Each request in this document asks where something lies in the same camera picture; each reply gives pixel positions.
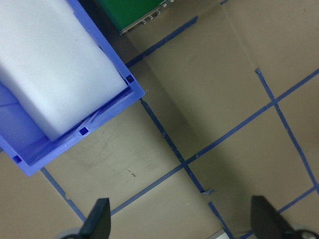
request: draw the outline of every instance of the concrete floor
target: concrete floor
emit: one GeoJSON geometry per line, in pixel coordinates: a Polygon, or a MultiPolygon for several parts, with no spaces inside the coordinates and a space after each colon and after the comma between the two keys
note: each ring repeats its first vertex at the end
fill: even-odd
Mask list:
{"type": "MultiPolygon", "coordinates": [[[[210,195],[185,170],[174,171],[179,160],[139,102],[46,170],[85,216],[99,197],[121,208],[112,239],[208,238],[222,229],[208,202],[238,238],[250,231],[252,195],[266,196],[292,225],[318,231],[319,77],[283,94],[319,67],[318,12],[314,0],[175,0],[152,22],[109,39],[128,62],[198,15],[130,70],[204,190],[215,190],[210,195]]],[[[82,225],[41,172],[28,178],[5,153],[0,160],[2,238],[54,238],[82,225]]]]}

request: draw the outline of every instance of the green box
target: green box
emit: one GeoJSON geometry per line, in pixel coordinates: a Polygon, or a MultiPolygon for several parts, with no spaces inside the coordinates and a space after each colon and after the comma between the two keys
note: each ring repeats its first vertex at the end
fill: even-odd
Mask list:
{"type": "Polygon", "coordinates": [[[126,32],[164,0],[98,0],[120,34],[126,32]]]}

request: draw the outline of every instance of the foam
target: foam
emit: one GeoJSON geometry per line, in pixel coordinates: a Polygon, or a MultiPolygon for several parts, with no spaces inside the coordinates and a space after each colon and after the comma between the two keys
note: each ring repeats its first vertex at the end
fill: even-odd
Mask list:
{"type": "Polygon", "coordinates": [[[127,87],[64,0],[0,0],[0,81],[54,141],[127,87]]]}

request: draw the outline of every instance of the blue plastic bin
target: blue plastic bin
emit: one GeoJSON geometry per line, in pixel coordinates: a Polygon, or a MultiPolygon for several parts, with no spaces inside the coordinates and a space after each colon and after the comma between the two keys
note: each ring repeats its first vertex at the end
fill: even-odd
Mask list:
{"type": "Polygon", "coordinates": [[[83,27],[111,59],[126,82],[127,88],[55,142],[51,142],[21,107],[14,95],[0,83],[0,148],[28,176],[37,172],[144,95],[143,89],[81,4],[77,0],[68,0],[68,2],[83,27]]]}

